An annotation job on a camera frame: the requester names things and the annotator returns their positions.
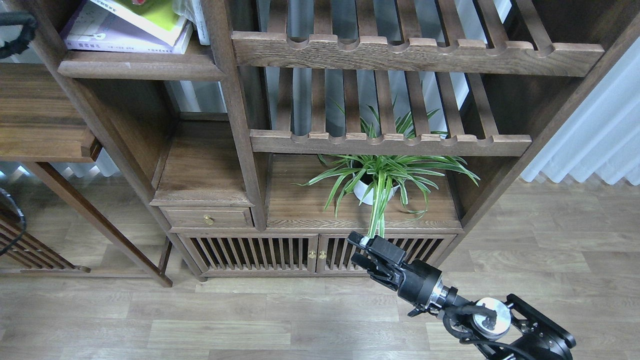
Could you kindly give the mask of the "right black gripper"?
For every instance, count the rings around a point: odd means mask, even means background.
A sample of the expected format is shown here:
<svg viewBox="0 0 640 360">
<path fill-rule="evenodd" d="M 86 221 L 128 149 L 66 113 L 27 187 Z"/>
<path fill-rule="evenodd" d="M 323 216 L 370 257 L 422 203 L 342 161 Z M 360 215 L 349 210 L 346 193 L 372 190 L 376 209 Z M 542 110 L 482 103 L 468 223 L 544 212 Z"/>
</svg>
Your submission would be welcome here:
<svg viewBox="0 0 640 360">
<path fill-rule="evenodd" d="M 369 256 L 357 252 L 351 262 L 414 306 L 412 313 L 435 313 L 457 303 L 457 290 L 443 285 L 438 268 L 419 259 L 407 263 L 406 251 L 379 235 L 372 238 L 352 231 L 347 242 Z"/>
</svg>

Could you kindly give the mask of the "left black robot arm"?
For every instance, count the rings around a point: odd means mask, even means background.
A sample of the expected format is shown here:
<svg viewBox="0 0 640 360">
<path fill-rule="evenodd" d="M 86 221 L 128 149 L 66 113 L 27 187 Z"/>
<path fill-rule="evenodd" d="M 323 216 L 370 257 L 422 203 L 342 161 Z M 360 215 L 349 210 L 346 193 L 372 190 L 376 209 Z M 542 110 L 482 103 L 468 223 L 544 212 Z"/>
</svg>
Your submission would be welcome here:
<svg viewBox="0 0 640 360">
<path fill-rule="evenodd" d="M 5 41 L 1 46 L 1 58 L 6 59 L 12 55 L 20 55 L 29 48 L 30 43 L 35 39 L 39 22 L 34 14 L 29 11 L 9 11 L 0 14 L 0 25 L 2 27 L 20 28 L 20 32 L 15 39 Z M 9 205 L 16 211 L 18 216 L 18 234 L 14 235 L 14 238 L 9 244 L 6 244 L 4 248 L 1 249 L 0 255 L 3 256 L 16 246 L 23 235 L 26 234 L 27 221 L 22 209 L 18 207 L 18 204 L 11 194 L 2 188 L 1 196 L 9 202 Z"/>
</svg>

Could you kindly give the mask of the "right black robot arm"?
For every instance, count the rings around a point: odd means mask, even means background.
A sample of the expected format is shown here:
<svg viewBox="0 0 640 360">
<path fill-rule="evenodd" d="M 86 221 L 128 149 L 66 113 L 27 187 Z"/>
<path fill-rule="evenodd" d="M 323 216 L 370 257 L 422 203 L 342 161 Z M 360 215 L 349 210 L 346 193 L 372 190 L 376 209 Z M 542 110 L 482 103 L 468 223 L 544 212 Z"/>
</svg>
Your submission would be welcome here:
<svg viewBox="0 0 640 360">
<path fill-rule="evenodd" d="M 442 283 L 442 272 L 422 260 L 406 261 L 406 251 L 380 237 L 351 232 L 361 249 L 351 260 L 371 279 L 410 303 L 409 317 L 430 313 L 461 344 L 473 344 L 487 360 L 571 360 L 576 340 L 526 301 L 484 297 L 471 301 Z"/>
</svg>

